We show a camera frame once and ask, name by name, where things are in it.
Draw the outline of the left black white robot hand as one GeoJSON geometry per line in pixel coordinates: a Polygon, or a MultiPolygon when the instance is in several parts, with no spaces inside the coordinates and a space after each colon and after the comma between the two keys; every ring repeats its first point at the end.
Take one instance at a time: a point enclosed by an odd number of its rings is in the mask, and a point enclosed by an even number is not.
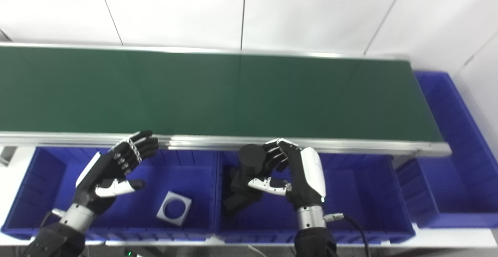
{"type": "Polygon", "coordinates": [[[152,131],[138,131],[100,154],[77,179],[73,204],[80,204],[101,215],[116,201],[118,195],[143,189],[143,179],[127,179],[143,160],[151,158],[159,149],[158,138],[152,131]]]}

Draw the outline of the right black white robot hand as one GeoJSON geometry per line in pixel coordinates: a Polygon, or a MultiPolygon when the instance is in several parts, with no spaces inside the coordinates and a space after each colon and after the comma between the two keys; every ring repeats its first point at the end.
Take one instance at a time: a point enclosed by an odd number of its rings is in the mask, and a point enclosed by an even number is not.
{"type": "Polygon", "coordinates": [[[285,138],[263,144],[269,156],[270,171],[289,169],[290,180],[269,176],[254,177],[249,188],[274,195],[284,195],[294,209],[322,206],[326,198],[326,184],[318,152],[313,147],[300,147],[285,138]]]}

